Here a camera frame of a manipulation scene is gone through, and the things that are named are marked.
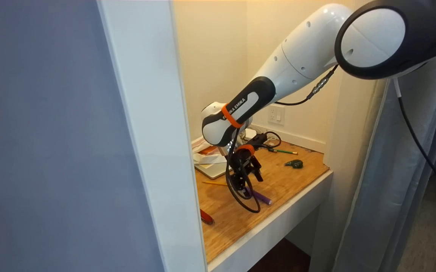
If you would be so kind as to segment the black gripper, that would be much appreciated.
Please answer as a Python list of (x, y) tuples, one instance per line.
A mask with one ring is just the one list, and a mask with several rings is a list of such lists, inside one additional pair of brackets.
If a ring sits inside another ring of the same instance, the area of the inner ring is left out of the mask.
[(256, 158), (254, 151), (256, 148), (253, 145), (241, 145), (232, 152), (229, 163), (232, 167), (230, 181), (233, 187), (244, 187), (250, 173), (253, 173), (257, 181), (263, 180), (260, 173), (262, 164)]

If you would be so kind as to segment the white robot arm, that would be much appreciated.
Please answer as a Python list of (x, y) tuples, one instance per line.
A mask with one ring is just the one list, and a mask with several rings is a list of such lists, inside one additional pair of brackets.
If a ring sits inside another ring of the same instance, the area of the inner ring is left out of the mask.
[(436, 60), (436, 0), (371, 0), (356, 10), (330, 3), (300, 22), (233, 99), (203, 118), (201, 133), (229, 149), (227, 181), (242, 190), (259, 172), (257, 146), (239, 146), (236, 134), (262, 107), (324, 80), (335, 65), (376, 80), (407, 74), (428, 60)]

